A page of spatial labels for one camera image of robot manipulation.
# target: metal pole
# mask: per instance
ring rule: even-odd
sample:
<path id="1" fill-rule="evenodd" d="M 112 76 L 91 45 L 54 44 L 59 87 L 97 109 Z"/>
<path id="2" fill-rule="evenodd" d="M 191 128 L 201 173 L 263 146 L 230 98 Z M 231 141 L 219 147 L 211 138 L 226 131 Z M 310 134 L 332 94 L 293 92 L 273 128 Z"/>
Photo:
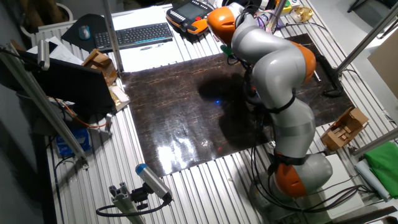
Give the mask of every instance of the metal pole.
<path id="1" fill-rule="evenodd" d="M 120 50 L 118 45 L 118 38 L 116 37 L 116 32 L 114 31 L 113 21 L 112 21 L 112 13 L 111 13 L 111 6 L 109 5 L 108 0 L 103 0 L 104 8 L 105 8 L 105 23 L 106 28 L 108 29 L 109 39 L 111 41 L 111 46 L 113 50 L 113 55 L 116 60 L 116 65 L 118 65 L 118 73 L 124 71 L 122 58 L 120 56 Z"/>
<path id="2" fill-rule="evenodd" d="M 276 8 L 274 10 L 274 16 L 272 16 L 271 21 L 269 21 L 269 28 L 274 31 L 276 28 L 276 24 L 278 23 L 278 20 L 280 18 L 280 15 L 282 14 L 282 11 L 284 10 L 285 4 L 287 0 L 280 0 L 278 2 L 278 5 L 276 5 Z"/>
<path id="3" fill-rule="evenodd" d="M 18 54 L 15 48 L 11 45 L 7 45 L 6 49 L 14 54 Z M 21 61 L 12 55 L 0 53 L 0 60 L 4 62 L 4 64 L 14 75 L 16 80 L 21 84 L 27 94 L 32 98 L 33 102 L 37 105 L 37 107 L 39 107 L 39 109 L 49 120 L 51 125 L 65 140 L 73 153 L 75 153 L 78 158 L 85 160 L 87 157 L 84 150 L 81 148 L 80 144 L 77 142 L 72 132 L 70 132 L 68 126 L 54 112 L 43 89 L 37 83 L 33 75 L 30 72 L 27 72 Z"/>
<path id="4" fill-rule="evenodd" d="M 367 34 L 367 36 L 356 46 L 356 48 L 337 67 L 336 74 L 340 74 L 346 67 L 372 42 L 381 30 L 398 14 L 398 3 L 396 3 L 388 14 Z"/>
<path id="5" fill-rule="evenodd" d="M 374 149 L 375 147 L 381 146 L 382 144 L 384 144 L 394 138 L 398 138 L 398 128 L 395 128 L 394 130 L 388 132 L 387 134 L 377 138 L 373 142 L 370 142 L 369 144 L 365 145 L 364 147 L 357 149 L 353 153 L 353 156 L 356 156 L 356 157 L 362 156 L 363 154 Z"/>

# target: blue object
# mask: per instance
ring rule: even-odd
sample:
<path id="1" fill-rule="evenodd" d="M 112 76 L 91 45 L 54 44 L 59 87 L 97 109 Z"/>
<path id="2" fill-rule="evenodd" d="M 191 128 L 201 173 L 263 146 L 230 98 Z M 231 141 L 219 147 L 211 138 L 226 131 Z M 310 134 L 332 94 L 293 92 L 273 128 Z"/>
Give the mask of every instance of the blue object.
<path id="1" fill-rule="evenodd" d="M 153 39 L 148 39 L 148 40 L 135 41 L 135 44 L 144 43 L 144 42 L 153 41 L 153 40 L 160 40 L 160 39 L 164 39 L 164 38 L 166 38 L 166 37 L 158 37 L 158 38 L 153 38 Z"/>
<path id="2" fill-rule="evenodd" d="M 91 149 L 91 141 L 90 141 L 91 139 L 90 139 L 90 135 L 88 134 L 87 129 L 78 128 L 78 129 L 71 130 L 71 132 L 84 151 Z M 58 147 L 58 150 L 60 151 L 61 155 L 73 154 L 73 152 L 69 148 L 68 144 L 65 142 L 65 140 L 63 140 L 63 138 L 60 135 L 58 135 L 55 138 L 55 141 L 57 143 L 57 147 Z"/>
<path id="3" fill-rule="evenodd" d="M 136 173 L 137 173 L 137 175 L 139 175 L 146 167 L 148 167 L 147 164 L 139 164 L 139 165 L 136 167 Z"/>
<path id="4" fill-rule="evenodd" d="M 79 27 L 79 38 L 81 40 L 88 40 L 90 37 L 90 28 L 88 26 Z"/>

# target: cardboard piece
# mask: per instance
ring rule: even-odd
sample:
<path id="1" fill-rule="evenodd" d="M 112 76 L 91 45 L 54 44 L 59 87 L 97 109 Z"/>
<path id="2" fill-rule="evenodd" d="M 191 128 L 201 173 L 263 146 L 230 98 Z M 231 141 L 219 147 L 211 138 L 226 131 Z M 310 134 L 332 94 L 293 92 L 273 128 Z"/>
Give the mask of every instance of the cardboard piece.
<path id="1" fill-rule="evenodd" d="M 368 125 L 363 125 L 368 120 L 360 109 L 349 108 L 322 134 L 321 140 L 331 151 L 336 151 L 353 140 Z"/>
<path id="2" fill-rule="evenodd" d="M 111 93 L 117 111 L 121 110 L 130 103 L 130 97 L 127 96 L 127 94 L 125 94 L 118 86 L 110 86 L 109 92 Z"/>
<path id="3" fill-rule="evenodd" d="M 102 71 L 108 86 L 111 86 L 118 77 L 112 60 L 105 54 L 99 52 L 99 49 L 94 49 L 82 63 L 82 66 Z"/>

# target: cardboard box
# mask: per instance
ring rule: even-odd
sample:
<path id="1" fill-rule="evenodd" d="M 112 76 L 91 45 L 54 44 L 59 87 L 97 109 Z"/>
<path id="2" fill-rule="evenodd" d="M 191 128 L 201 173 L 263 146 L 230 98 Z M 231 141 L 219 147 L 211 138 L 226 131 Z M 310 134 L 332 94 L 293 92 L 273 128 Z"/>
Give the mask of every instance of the cardboard box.
<path id="1" fill-rule="evenodd" d="M 368 120 L 360 109 L 350 108 L 322 134 L 321 140 L 330 150 L 336 151 L 353 140 L 368 125 Z"/>
<path id="2" fill-rule="evenodd" d="M 99 52 L 99 49 L 94 49 L 82 63 L 82 66 L 102 71 L 108 86 L 111 86 L 118 77 L 112 60 Z"/>

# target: metal slotted table surface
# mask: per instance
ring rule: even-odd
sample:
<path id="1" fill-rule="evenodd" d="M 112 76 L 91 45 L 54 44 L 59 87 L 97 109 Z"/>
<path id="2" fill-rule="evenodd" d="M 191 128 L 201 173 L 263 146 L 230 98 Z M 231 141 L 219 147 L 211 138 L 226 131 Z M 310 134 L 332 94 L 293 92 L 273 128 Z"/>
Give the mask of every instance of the metal slotted table surface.
<path id="1" fill-rule="evenodd" d="M 313 9 L 311 2 L 302 0 L 302 4 Z M 163 6 L 164 11 L 170 5 Z M 128 12 L 114 14 L 120 16 Z M 294 23 L 290 17 L 283 17 L 284 23 Z M 315 22 L 326 27 L 319 15 L 311 18 Z M 45 26 L 32 37 L 32 45 L 36 45 L 39 39 L 61 38 L 62 34 L 72 25 L 72 22 Z M 195 58 L 206 57 L 222 53 L 221 43 L 214 40 L 211 34 L 205 34 L 189 42 L 176 33 L 175 41 L 181 53 L 177 62 L 183 62 Z M 331 66 L 337 65 L 345 58 L 345 54 L 333 41 L 328 32 L 315 26 L 291 26 L 282 30 L 284 37 L 308 33 L 321 54 L 323 54 Z M 89 52 L 81 50 L 73 44 L 62 40 L 63 44 L 78 58 L 84 60 Z M 344 72 L 342 84 L 349 98 L 368 118 L 369 126 L 362 131 L 351 146 L 357 148 L 370 143 L 372 140 L 394 129 L 394 126 L 385 118 L 380 102 L 376 99 L 367 84 L 353 72 Z M 117 84 L 123 87 L 118 79 Z M 308 153 L 323 151 L 325 146 L 320 136 L 330 124 L 317 128 L 315 139 Z M 111 205 L 111 195 L 108 187 L 127 183 L 130 190 L 142 186 L 142 180 L 135 173 L 135 167 L 144 163 L 140 144 L 134 128 L 130 109 L 124 108 L 113 117 L 113 125 L 110 137 L 104 128 L 89 130 L 92 145 L 95 150 L 87 152 L 88 170 L 83 170 L 76 159 L 72 162 L 61 164 L 56 172 L 50 173 L 52 181 L 53 197 L 58 223 L 129 223 L 127 218 L 105 218 L 96 215 L 95 210 L 105 205 Z M 265 170 L 269 165 L 263 150 L 257 150 L 261 164 L 259 170 Z M 355 161 L 349 156 L 347 146 L 338 150 L 338 155 L 343 161 L 347 172 L 355 175 L 353 164 Z M 62 158 L 55 150 L 47 149 L 50 170 Z M 256 212 L 248 200 L 248 190 L 251 183 L 250 171 L 251 155 L 249 150 L 237 152 L 199 166 L 185 169 L 162 178 L 170 187 L 174 196 L 174 202 L 158 212 L 144 215 L 147 223 L 261 223 L 262 218 Z M 58 180 L 59 194 L 55 179 Z M 360 177 L 353 179 L 355 184 L 365 184 Z M 362 194 L 363 200 L 371 195 Z M 162 202 L 155 196 L 149 196 L 149 208 L 158 207 Z"/>

